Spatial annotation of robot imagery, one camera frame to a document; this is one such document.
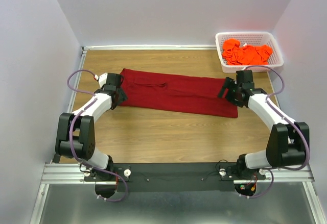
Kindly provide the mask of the dark red t-shirt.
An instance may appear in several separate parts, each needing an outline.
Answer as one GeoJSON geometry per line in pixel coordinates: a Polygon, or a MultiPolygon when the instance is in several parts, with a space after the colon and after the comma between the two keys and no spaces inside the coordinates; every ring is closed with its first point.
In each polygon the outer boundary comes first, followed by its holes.
{"type": "Polygon", "coordinates": [[[223,79],[144,72],[124,68],[122,106],[237,118],[237,106],[218,93],[223,79]]]}

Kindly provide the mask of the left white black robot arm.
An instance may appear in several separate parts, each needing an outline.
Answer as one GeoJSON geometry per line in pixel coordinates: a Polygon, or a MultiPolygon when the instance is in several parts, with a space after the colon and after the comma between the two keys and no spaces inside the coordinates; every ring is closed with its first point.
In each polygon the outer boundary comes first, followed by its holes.
{"type": "Polygon", "coordinates": [[[96,91],[89,92],[78,90],[70,84],[70,79],[82,71],[73,72],[67,79],[67,85],[74,92],[91,95],[91,99],[79,109],[59,116],[55,152],[76,159],[86,167],[87,173],[98,173],[104,180],[122,180],[114,172],[112,157],[96,147],[95,123],[105,112],[127,100],[122,89],[124,77],[117,73],[98,76],[88,71],[99,85],[96,91]]]}

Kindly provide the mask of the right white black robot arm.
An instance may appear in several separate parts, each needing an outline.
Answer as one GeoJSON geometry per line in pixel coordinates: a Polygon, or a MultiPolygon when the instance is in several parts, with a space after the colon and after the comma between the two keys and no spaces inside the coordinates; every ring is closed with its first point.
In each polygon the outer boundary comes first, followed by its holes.
{"type": "Polygon", "coordinates": [[[236,72],[236,78],[225,78],[219,98],[253,111],[270,130],[265,150],[240,155],[232,173],[244,179],[260,169],[301,170],[310,159],[310,129],[296,122],[277,107],[262,88],[256,88],[250,69],[236,72]]]}

